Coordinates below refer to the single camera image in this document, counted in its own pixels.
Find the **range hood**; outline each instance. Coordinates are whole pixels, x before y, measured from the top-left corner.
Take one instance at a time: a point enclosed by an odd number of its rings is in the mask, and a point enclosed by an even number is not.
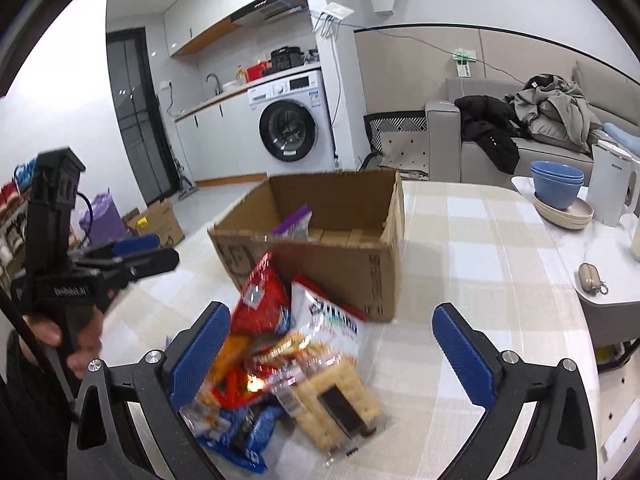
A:
[[[257,27],[306,9],[306,0],[255,0],[231,14],[231,23]]]

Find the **human hand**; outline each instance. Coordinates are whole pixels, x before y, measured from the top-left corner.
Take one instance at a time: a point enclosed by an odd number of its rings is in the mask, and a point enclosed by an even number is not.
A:
[[[50,346],[57,347],[62,342],[62,331],[52,320],[43,316],[23,316],[25,322],[36,336],[36,339]],[[78,332],[78,350],[66,358],[66,365],[76,375],[82,379],[84,371],[93,359],[97,359],[102,348],[100,336],[102,335],[102,321],[104,316],[94,307],[92,320]],[[20,338],[20,350],[29,362],[37,364],[29,347]]]

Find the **side table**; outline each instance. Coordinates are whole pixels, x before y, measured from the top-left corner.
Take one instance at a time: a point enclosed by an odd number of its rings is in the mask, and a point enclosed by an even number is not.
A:
[[[524,198],[534,201],[532,178],[515,176],[511,183]],[[578,197],[584,200],[587,191],[587,187],[580,188]],[[640,338],[640,262],[630,250],[638,218],[627,212],[616,227],[592,220],[579,231],[558,227],[545,219],[543,222],[574,284],[593,345],[601,347]],[[582,290],[578,267],[584,262],[597,267],[600,278],[609,287],[608,294],[588,294]],[[625,365],[638,345],[640,340],[626,343],[623,355],[613,363],[599,365],[598,371]]]

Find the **washing machine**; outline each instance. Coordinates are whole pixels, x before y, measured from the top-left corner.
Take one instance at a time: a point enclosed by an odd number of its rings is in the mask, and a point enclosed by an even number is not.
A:
[[[333,171],[335,140],[322,72],[289,75],[249,89],[267,174]]]

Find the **baseboard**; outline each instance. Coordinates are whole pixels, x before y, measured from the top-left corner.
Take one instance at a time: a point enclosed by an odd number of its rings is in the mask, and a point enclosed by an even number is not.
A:
[[[227,184],[249,184],[251,182],[262,182],[267,178],[266,173],[252,173],[249,175],[223,176],[220,178],[209,178],[207,180],[196,180],[198,187],[226,186]]]

